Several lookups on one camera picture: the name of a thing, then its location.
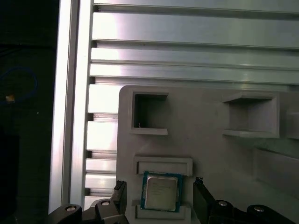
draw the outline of rectangular slot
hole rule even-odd
[[[134,165],[134,173],[140,175],[149,171],[192,176],[191,158],[135,156]]]
[[[247,138],[279,138],[278,95],[240,92],[226,97],[229,106],[229,127],[225,135]]]
[[[189,205],[184,204],[180,206],[179,212],[166,212],[166,211],[155,211],[155,210],[142,210],[140,205],[135,205],[135,219],[144,219],[142,222],[153,220],[163,220],[163,222],[169,220],[171,223],[190,223],[191,221],[191,208]]]
[[[167,92],[133,92],[131,133],[167,135],[165,101]]]
[[[287,113],[286,136],[290,139],[299,139],[299,112]]]
[[[255,150],[255,177],[299,199],[299,160],[264,150]]]

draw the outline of screw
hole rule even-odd
[[[101,205],[109,205],[110,202],[106,201],[106,202],[102,202]]]
[[[227,203],[225,201],[219,201],[218,204],[221,206],[227,206]]]
[[[263,208],[258,207],[258,206],[254,207],[254,210],[255,210],[255,211],[258,211],[258,212],[263,212],[263,211],[264,211]]]
[[[75,206],[71,206],[71,207],[66,208],[66,211],[74,211],[75,209],[76,209]]]

